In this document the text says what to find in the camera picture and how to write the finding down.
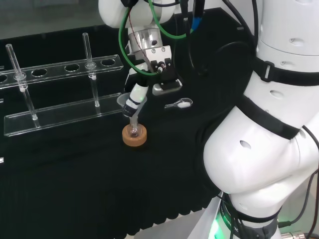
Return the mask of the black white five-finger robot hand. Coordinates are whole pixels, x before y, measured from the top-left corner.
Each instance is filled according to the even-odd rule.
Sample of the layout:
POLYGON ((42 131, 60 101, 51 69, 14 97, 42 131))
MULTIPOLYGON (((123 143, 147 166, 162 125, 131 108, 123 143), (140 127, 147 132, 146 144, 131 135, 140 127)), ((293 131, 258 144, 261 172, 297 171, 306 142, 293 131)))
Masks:
POLYGON ((146 55, 148 61, 134 65, 128 58, 123 46, 121 53, 131 66, 125 82, 125 92, 129 93, 123 106, 123 115, 132 117, 142 105, 149 87, 155 96, 178 91, 182 82, 178 78, 172 62, 170 46, 153 47, 138 51, 135 55, 146 55))

